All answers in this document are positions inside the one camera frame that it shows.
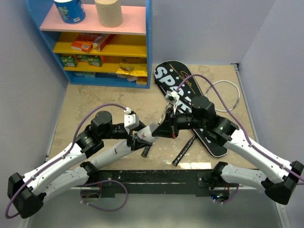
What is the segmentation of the black shaft badminton racket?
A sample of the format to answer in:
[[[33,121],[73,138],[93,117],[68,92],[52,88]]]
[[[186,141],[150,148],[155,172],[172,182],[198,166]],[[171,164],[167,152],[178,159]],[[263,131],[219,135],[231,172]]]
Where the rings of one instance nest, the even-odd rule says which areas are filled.
[[[165,112],[166,112],[168,106],[169,106],[169,103],[167,103],[167,105],[165,106],[164,111],[163,111],[163,113],[162,113],[162,115],[161,115],[161,118],[160,118],[158,124],[160,124],[160,123],[162,122],[162,120],[163,120],[163,118],[164,118],[164,116],[165,116]],[[143,152],[142,152],[142,154],[141,154],[141,156],[142,156],[143,158],[146,158],[146,157],[147,157],[150,148],[151,148],[151,146],[146,146],[146,147],[144,148],[144,150],[143,150]]]

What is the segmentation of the white shuttlecock tube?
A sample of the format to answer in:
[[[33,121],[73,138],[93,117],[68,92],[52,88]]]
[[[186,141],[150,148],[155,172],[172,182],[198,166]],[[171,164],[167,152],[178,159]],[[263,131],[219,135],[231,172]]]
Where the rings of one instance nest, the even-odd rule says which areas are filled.
[[[142,140],[145,140],[150,143],[154,143],[157,140],[157,137],[152,136],[152,132],[158,127],[157,124],[150,124],[149,126],[146,126],[145,128],[139,130],[134,137],[140,138]],[[90,162],[99,170],[103,168],[106,165],[109,165],[113,163],[116,160],[121,159],[122,157],[129,155],[135,150],[131,150],[130,147],[126,145],[126,140],[123,140],[114,146],[112,146],[110,149],[107,149],[103,152],[98,153],[96,156],[94,156]]]

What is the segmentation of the black racket cover bag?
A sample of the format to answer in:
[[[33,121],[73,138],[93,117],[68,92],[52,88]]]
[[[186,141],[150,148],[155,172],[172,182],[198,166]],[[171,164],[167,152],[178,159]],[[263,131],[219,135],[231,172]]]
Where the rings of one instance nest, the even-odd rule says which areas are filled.
[[[165,61],[158,64],[154,69],[154,81],[163,95],[167,91],[175,90],[186,77],[191,75],[190,69],[182,62],[176,60]],[[182,85],[179,90],[180,99],[178,103],[178,111],[183,113],[190,112],[190,103],[192,98],[202,95],[202,90],[194,78],[189,79]],[[205,149],[216,158],[221,158],[228,153],[228,150],[211,141],[203,135],[202,129],[193,129],[192,132],[196,139],[205,147]]]

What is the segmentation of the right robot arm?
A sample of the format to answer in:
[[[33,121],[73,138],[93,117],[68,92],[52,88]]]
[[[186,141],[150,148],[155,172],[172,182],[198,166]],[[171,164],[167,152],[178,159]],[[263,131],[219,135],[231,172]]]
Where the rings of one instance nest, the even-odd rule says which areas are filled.
[[[245,169],[219,162],[206,178],[210,184],[218,187],[225,183],[245,185],[263,191],[279,204],[288,204],[302,179],[302,163],[282,159],[250,139],[240,124],[217,115],[214,104],[204,96],[192,99],[190,113],[176,114],[169,108],[152,135],[174,139],[180,130],[186,129],[202,129],[208,140],[237,153],[256,167]]]

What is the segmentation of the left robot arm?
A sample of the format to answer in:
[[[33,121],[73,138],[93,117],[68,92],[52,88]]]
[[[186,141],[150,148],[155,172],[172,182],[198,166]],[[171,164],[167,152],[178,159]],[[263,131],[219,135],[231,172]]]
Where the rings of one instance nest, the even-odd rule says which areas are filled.
[[[37,213],[44,202],[65,190],[98,182],[96,171],[157,139],[157,125],[143,124],[133,111],[124,112],[124,122],[112,123],[108,111],[100,111],[91,123],[61,153],[23,175],[8,181],[8,197],[23,219]]]

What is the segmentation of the white badminton racket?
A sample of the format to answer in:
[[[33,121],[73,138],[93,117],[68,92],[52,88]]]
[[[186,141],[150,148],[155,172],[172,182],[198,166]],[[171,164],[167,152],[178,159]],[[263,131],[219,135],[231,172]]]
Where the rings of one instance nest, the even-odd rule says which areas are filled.
[[[218,113],[226,113],[227,110],[232,111],[239,103],[240,90],[238,86],[227,80],[220,80],[209,86],[205,92],[205,96],[214,103],[215,110]],[[177,166],[186,152],[192,146],[194,140],[199,140],[205,149],[215,158],[220,158],[228,153],[227,149],[212,143],[202,135],[201,129],[193,130],[194,136],[186,143],[177,157],[173,160],[172,165]]]

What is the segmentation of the yellow snack bag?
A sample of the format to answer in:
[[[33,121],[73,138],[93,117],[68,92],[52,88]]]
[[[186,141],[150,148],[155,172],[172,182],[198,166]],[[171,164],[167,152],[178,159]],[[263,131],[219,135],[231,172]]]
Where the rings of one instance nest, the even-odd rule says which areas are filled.
[[[120,63],[116,71],[117,75],[136,78],[146,78],[148,76],[147,65],[146,64],[129,64]]]

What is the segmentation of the green box right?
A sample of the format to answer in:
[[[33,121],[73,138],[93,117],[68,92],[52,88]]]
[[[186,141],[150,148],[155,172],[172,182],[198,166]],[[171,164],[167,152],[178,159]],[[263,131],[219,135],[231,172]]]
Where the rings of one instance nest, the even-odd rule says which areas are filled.
[[[96,55],[96,56],[89,55],[87,60],[88,60],[89,65],[91,65],[91,66],[101,67],[103,64],[101,56],[98,56],[98,55]]]

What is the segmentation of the blue shelf unit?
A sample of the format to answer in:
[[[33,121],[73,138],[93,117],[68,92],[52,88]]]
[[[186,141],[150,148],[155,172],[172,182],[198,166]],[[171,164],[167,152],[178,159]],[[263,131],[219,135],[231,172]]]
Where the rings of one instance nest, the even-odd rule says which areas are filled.
[[[28,12],[72,84],[149,88],[152,2],[28,0]]]

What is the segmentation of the green box middle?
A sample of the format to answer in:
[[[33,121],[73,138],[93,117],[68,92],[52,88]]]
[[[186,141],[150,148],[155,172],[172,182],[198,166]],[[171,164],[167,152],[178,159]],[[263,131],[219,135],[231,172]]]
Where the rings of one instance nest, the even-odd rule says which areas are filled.
[[[88,55],[75,55],[78,62],[88,63]]]

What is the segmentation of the red white box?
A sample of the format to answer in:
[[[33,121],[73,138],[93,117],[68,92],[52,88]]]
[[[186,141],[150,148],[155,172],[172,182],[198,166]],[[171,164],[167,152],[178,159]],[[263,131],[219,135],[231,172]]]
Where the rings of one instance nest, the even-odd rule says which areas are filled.
[[[113,34],[101,34],[94,40],[92,49],[101,52],[101,50],[109,43],[113,36]]]

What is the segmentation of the orange box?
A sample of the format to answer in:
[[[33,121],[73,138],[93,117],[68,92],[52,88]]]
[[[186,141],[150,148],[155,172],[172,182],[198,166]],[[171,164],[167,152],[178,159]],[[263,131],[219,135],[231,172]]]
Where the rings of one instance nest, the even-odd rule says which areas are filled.
[[[93,43],[100,36],[98,33],[80,33],[76,39],[72,42],[70,47],[73,50],[82,51],[82,52],[90,52]]]

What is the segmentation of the brown paper roll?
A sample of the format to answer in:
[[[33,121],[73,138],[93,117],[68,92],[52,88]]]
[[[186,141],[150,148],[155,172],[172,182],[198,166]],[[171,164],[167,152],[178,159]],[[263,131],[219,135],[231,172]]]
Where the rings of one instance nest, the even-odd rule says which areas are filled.
[[[120,0],[95,0],[99,22],[107,28],[115,28],[122,24],[123,15]]]

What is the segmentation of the blue snack canister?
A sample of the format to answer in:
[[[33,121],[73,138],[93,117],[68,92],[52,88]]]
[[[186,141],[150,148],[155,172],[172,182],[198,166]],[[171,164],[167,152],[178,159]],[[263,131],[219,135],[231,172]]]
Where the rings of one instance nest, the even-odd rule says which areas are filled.
[[[80,23],[86,17],[81,0],[54,0],[54,4],[62,20],[67,24]]]

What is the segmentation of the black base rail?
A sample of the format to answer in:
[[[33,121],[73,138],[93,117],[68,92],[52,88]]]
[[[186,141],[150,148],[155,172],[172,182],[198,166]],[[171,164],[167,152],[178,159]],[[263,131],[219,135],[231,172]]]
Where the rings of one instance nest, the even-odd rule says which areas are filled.
[[[85,184],[102,198],[116,194],[166,194],[208,197],[234,184],[210,181],[211,170],[106,170],[92,174]]]

